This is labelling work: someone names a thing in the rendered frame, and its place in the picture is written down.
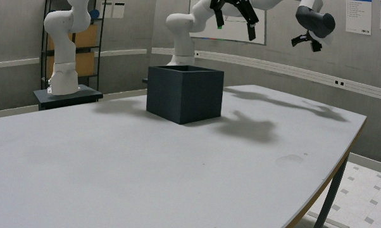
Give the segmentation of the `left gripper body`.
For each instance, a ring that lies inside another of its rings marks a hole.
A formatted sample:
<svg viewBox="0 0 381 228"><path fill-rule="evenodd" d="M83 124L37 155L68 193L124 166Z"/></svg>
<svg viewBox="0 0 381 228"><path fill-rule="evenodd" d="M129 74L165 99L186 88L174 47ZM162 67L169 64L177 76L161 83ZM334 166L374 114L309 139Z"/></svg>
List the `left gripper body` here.
<svg viewBox="0 0 381 228"><path fill-rule="evenodd" d="M306 38L305 39L309 39L309 40L311 40L311 41L313 41L313 42L317 42L317 40L315 40L314 38L312 38L312 36L310 36L310 34L309 34L309 30L307 30L307 33L306 33Z"/></svg>

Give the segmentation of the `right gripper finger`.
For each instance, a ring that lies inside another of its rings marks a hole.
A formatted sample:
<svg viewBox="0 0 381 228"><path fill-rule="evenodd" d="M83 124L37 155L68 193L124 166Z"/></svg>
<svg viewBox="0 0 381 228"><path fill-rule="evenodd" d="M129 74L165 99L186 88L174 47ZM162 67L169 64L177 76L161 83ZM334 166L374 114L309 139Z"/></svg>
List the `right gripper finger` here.
<svg viewBox="0 0 381 228"><path fill-rule="evenodd" d="M234 0L229 1L231 1L231 3L240 11L246 22L248 22L247 31L249 41L254 40L256 38L254 26L256 26L256 23L259 22L259 20L253 10L253 7L251 6L251 3L249 0L239 0L239 3L236 3Z"/></svg>
<svg viewBox="0 0 381 228"><path fill-rule="evenodd" d="M219 1L218 0L211 0L211 3L210 3L210 8L213 9L213 11L215 13L216 22L217 22L218 27L221 27L222 25L224 25L223 15L222 15L222 10L221 10L221 8L223 7L224 4L225 4L224 0L219 0Z"/></svg>

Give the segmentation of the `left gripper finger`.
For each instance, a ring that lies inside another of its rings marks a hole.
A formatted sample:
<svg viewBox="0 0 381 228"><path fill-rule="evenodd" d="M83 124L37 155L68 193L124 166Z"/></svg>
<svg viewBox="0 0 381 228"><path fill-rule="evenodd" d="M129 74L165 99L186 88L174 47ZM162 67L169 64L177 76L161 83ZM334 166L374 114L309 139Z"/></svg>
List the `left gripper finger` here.
<svg viewBox="0 0 381 228"><path fill-rule="evenodd" d="M297 45L298 43L300 43L300 42L304 42L304 41L310 41L309 39L308 40L306 40L305 39L306 38L306 36L305 36L305 34L304 35L300 35L300 36L298 36L298 37L296 37L296 38L293 38L291 41L291 43L292 43L292 46L294 47L295 45Z"/></svg>

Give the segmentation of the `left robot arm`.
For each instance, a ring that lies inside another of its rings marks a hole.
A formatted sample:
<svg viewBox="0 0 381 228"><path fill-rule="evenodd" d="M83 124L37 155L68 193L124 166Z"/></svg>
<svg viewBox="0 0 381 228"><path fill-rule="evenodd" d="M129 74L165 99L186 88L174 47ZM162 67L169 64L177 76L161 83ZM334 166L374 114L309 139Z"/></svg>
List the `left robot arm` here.
<svg viewBox="0 0 381 228"><path fill-rule="evenodd" d="M270 10L283 0L249 0L253 8L259 10ZM329 13L319 13L322 0L296 0L301 1L296 18L300 25L309 30L310 36L317 40L311 42L313 52L321 51L322 44L330 47L335 28L335 20ZM214 15L210 9L211 0L200 0L192 7L189 15L175 13L166 19L166 27L171 31L174 39L174 55L171 63L167 65L194 65L195 43L191 39L189 32L202 32L206 28L206 21ZM222 7L222 14L233 17L243 17L240 11L230 3L225 3Z"/></svg>

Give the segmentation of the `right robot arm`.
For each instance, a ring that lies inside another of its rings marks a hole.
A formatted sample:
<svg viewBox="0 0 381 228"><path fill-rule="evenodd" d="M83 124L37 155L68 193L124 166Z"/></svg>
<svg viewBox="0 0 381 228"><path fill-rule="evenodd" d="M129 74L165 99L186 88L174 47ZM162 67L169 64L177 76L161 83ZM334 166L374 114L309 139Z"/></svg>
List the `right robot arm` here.
<svg viewBox="0 0 381 228"><path fill-rule="evenodd" d="M88 29L91 23L87 11L89 0L67 0L70 11L48 13L44 20L45 31L54 42L54 66L47 88L47 95L73 94L78 87L78 74L75 71L76 45L69 40L69 33L79 33Z"/></svg>

